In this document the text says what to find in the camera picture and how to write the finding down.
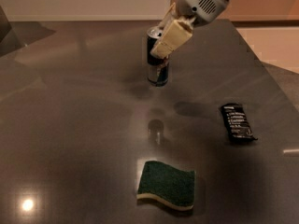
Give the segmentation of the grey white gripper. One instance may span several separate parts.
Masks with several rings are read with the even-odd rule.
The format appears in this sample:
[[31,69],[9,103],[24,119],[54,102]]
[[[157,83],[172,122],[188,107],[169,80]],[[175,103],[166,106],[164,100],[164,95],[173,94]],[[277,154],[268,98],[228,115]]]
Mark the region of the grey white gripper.
[[227,0],[177,0],[158,24],[163,29],[162,36],[155,42],[150,54],[164,59],[192,37],[193,26],[188,20],[172,20],[176,17],[176,11],[180,17],[194,18],[196,25],[204,25],[213,22],[227,5]]

